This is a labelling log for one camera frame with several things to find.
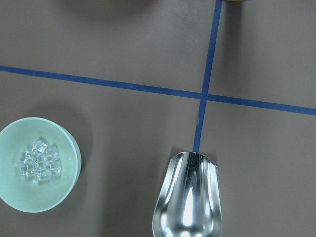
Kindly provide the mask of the ice cubes in bowl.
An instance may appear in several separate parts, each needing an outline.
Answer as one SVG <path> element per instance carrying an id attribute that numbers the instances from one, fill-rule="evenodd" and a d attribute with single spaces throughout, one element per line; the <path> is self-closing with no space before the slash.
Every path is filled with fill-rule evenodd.
<path id="1" fill-rule="evenodd" d="M 21 174 L 28 181 L 47 183 L 59 179 L 63 173 L 58 147 L 43 138 L 27 146 L 19 162 Z"/>

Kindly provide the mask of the green bowl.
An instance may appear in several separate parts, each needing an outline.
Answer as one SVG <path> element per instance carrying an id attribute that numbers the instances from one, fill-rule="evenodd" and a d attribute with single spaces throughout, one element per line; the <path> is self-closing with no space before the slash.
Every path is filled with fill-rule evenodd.
<path id="1" fill-rule="evenodd" d="M 26 180 L 20 169 L 22 151 L 39 138 L 58 147 L 63 167 L 61 177 L 47 183 Z M 76 140 L 50 120 L 22 118 L 0 132 L 0 198 L 17 210 L 38 213 L 54 208 L 73 189 L 80 169 L 81 154 Z"/>

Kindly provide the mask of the steel ice scoop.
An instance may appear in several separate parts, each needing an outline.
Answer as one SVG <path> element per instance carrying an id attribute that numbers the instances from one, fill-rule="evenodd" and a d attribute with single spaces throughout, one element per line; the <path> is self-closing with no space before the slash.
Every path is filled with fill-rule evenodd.
<path id="1" fill-rule="evenodd" d="M 208 157 L 181 152 L 169 162 L 152 219 L 155 237 L 220 237 L 218 168 Z"/>

